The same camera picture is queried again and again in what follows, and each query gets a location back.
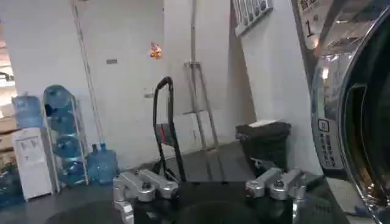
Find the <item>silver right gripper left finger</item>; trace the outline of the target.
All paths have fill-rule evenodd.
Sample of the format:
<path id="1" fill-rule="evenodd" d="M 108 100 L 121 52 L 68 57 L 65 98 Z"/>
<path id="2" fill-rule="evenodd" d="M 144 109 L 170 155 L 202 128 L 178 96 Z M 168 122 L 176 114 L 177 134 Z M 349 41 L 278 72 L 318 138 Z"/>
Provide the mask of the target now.
<path id="1" fill-rule="evenodd" d="M 167 180 L 156 173 L 142 169 L 135 173 L 121 172 L 113 179 L 113 204 L 124 223 L 135 223 L 134 203 L 150 203 L 158 194 L 164 199 L 173 199 L 179 190 L 176 181 Z"/>

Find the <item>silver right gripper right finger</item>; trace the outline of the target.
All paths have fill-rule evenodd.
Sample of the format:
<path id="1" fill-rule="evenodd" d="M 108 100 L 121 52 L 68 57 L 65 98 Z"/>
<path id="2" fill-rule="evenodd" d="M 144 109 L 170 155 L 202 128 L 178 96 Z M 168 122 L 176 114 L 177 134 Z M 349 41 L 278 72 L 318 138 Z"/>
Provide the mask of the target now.
<path id="1" fill-rule="evenodd" d="M 296 223 L 296 188 L 303 172 L 293 169 L 283 172 L 273 167 L 256 179 L 245 182 L 250 207 L 259 223 Z"/>

